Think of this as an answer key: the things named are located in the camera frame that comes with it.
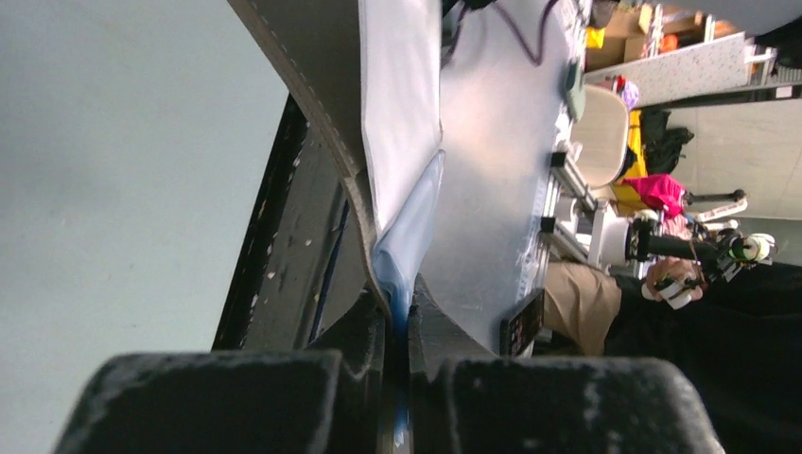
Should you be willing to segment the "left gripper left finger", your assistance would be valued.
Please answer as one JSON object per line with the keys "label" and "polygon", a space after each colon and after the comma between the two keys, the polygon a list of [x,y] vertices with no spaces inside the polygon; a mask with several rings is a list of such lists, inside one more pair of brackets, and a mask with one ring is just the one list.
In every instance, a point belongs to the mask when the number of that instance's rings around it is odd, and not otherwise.
{"label": "left gripper left finger", "polygon": [[60,453],[375,453],[385,319],[362,294],[303,350],[132,354],[87,383]]}

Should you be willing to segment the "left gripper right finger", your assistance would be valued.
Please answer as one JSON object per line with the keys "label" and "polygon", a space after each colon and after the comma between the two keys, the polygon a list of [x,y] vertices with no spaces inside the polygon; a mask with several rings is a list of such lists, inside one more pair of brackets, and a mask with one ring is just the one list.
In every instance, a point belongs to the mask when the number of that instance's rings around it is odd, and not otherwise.
{"label": "left gripper right finger", "polygon": [[501,358],[418,278],[409,315],[414,453],[718,453],[699,394],[656,359]]}

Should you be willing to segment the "grey felt card holder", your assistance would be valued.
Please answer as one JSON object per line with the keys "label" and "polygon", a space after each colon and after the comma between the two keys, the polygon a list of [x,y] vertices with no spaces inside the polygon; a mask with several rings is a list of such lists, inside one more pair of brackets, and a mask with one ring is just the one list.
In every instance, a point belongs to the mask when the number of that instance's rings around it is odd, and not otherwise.
{"label": "grey felt card holder", "polygon": [[391,346],[378,449],[408,441],[407,333],[431,240],[441,148],[437,1],[234,1],[231,5],[326,145],[356,220]]}

